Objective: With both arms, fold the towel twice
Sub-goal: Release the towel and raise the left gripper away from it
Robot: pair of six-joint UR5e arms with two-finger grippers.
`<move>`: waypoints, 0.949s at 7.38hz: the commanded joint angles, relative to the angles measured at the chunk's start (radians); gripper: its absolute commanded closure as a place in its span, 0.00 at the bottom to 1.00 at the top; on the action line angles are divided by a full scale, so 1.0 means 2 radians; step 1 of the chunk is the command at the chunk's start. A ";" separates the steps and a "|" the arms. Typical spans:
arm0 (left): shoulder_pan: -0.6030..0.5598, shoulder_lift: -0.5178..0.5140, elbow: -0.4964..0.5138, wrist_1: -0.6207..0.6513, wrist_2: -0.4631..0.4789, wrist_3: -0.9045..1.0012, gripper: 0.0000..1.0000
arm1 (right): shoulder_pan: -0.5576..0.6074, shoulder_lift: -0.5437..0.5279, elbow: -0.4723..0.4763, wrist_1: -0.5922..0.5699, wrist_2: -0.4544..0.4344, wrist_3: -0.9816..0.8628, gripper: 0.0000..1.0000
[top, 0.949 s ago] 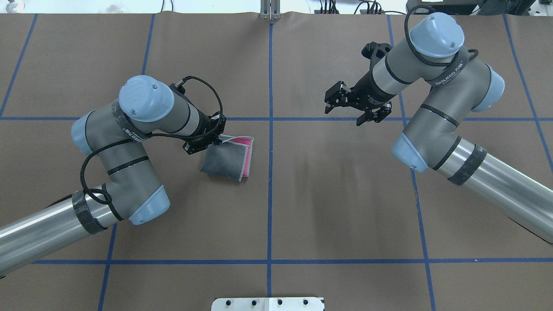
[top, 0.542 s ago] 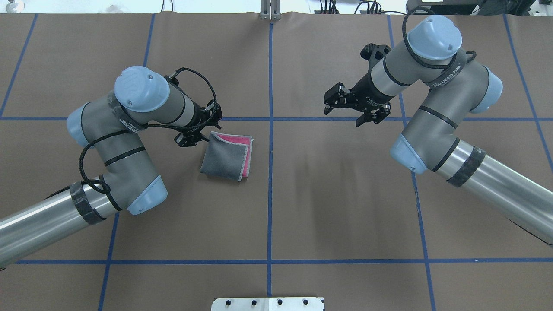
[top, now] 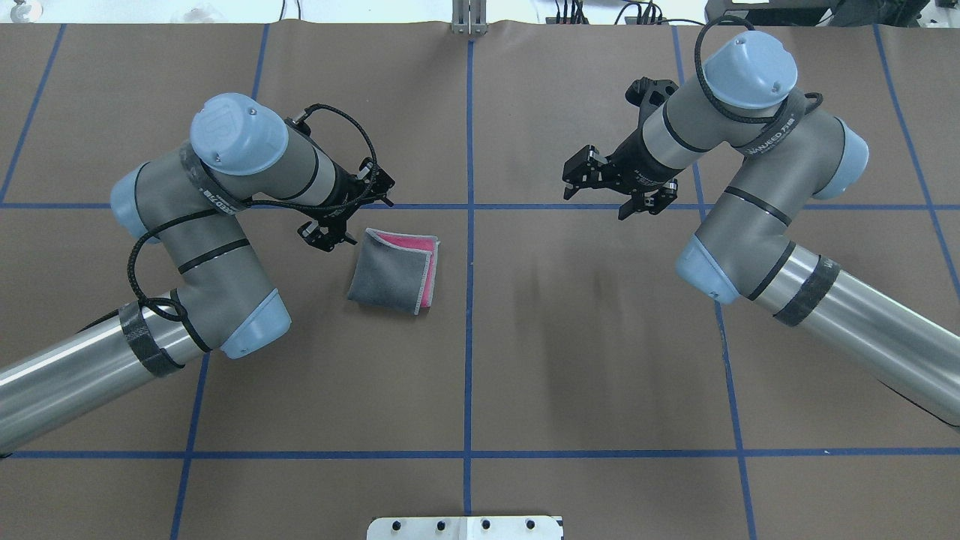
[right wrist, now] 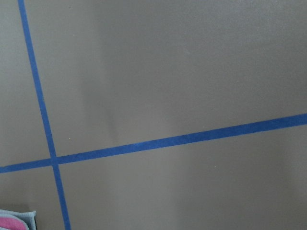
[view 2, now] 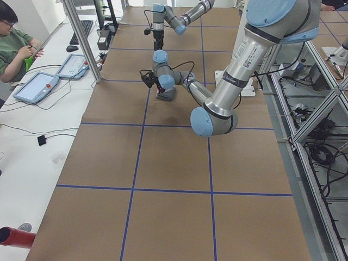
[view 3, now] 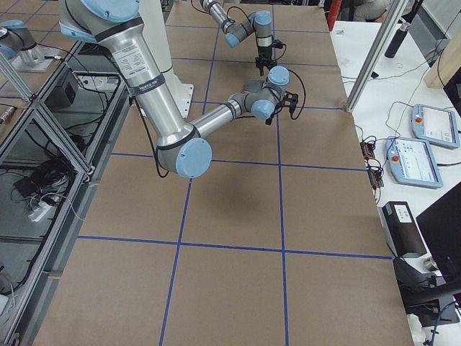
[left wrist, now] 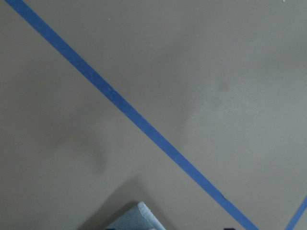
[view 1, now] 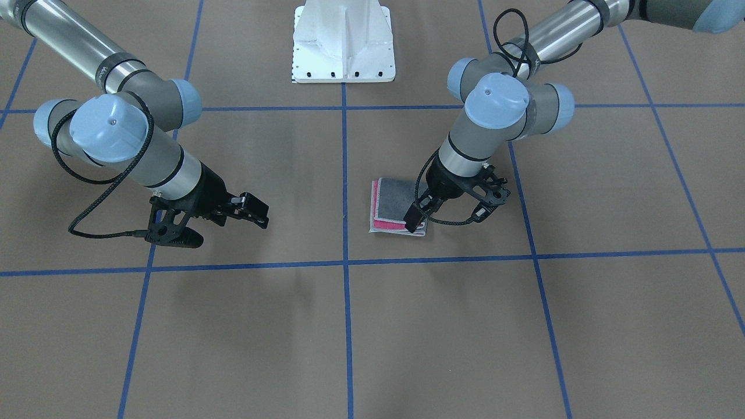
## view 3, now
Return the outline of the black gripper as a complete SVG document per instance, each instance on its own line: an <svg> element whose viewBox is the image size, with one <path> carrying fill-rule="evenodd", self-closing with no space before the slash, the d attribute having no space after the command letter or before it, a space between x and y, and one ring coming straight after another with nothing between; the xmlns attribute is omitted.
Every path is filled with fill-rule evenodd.
<svg viewBox="0 0 461 346"><path fill-rule="evenodd" d="M271 125L274 117L279 113L279 109L276 109L270 116L265 120L266 125Z"/></svg>
<svg viewBox="0 0 461 346"><path fill-rule="evenodd" d="M263 76L263 68L272 68L274 60L272 58L272 46L258 46L258 56L255 57L255 64L259 70L259 75Z"/></svg>

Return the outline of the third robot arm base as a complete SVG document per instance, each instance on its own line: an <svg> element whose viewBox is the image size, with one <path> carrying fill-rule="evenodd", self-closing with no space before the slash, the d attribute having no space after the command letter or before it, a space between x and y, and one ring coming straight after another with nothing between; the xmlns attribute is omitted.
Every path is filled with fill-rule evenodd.
<svg viewBox="0 0 461 346"><path fill-rule="evenodd" d="M1 23L1 53L19 72L44 73L51 64L27 25L18 19Z"/></svg>

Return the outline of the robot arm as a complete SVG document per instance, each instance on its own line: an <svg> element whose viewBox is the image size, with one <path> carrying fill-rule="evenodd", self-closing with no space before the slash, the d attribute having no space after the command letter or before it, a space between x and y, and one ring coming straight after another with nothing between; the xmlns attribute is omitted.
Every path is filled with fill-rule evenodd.
<svg viewBox="0 0 461 346"><path fill-rule="evenodd" d="M61 32L106 48L115 60L157 136L156 158L165 170L186 178L205 173L212 161L206 136L243 113L268 120L287 93L290 73L270 68L257 92L237 93L212 112L187 122L143 37L139 1L60 1Z"/></svg>
<svg viewBox="0 0 461 346"><path fill-rule="evenodd" d="M277 65L277 59L273 57L273 50L282 48L283 44L272 34L272 14L269 10L243 13L245 19L237 23L229 15L232 7L227 11L224 10L221 1L201 0L200 5L217 22L231 48L238 46L251 35L255 35L258 53L255 57L255 65L260 76L264 75L265 68L269 71Z"/></svg>

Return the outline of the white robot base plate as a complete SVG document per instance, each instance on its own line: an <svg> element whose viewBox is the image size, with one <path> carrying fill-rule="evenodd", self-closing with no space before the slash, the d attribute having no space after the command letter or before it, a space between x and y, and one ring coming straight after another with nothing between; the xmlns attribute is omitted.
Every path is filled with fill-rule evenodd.
<svg viewBox="0 0 461 346"><path fill-rule="evenodd" d="M169 87L170 92L174 98L176 106L178 107L181 116L187 119L192 103L192 97L194 94L193 84L178 83Z"/></svg>

